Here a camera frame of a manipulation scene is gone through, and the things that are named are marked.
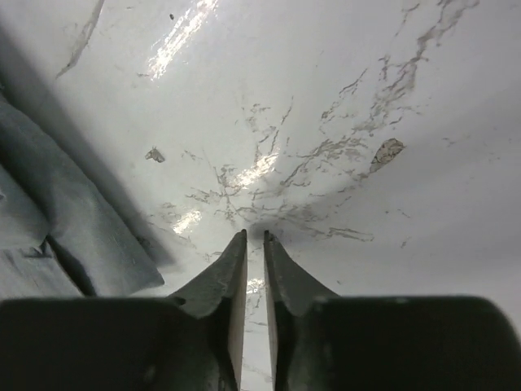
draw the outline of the white surface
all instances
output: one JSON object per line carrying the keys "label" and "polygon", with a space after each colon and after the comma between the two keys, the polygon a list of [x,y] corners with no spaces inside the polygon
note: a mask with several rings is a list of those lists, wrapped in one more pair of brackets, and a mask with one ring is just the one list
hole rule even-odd
{"label": "white surface", "polygon": [[[265,228],[338,293],[478,294],[521,327],[520,17],[517,0],[17,0],[0,70],[151,241],[154,294],[250,229],[242,387],[266,390]],[[367,177],[389,138],[405,150]]]}

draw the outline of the paint chip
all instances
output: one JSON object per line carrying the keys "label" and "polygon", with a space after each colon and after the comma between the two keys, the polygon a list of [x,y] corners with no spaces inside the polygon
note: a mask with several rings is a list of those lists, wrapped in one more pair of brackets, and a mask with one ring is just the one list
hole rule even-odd
{"label": "paint chip", "polygon": [[385,141],[376,152],[376,155],[374,155],[373,161],[371,161],[370,173],[375,173],[389,164],[404,148],[405,145],[395,138]]}
{"label": "paint chip", "polygon": [[163,155],[161,155],[161,152],[157,150],[156,147],[153,147],[145,156],[145,159],[150,160],[153,159],[157,161],[158,163],[163,163],[165,161],[165,158]]}

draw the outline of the gray fabric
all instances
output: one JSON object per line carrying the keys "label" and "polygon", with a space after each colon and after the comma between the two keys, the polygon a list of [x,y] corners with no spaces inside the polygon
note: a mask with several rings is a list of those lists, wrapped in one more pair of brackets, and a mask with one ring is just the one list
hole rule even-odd
{"label": "gray fabric", "polygon": [[46,216],[49,243],[83,292],[124,296],[164,283],[96,186],[49,136],[2,99],[0,163]]}
{"label": "gray fabric", "polygon": [[0,250],[38,247],[48,232],[43,214],[0,165]]}
{"label": "gray fabric", "polygon": [[0,300],[18,297],[81,297],[48,243],[0,250]]}

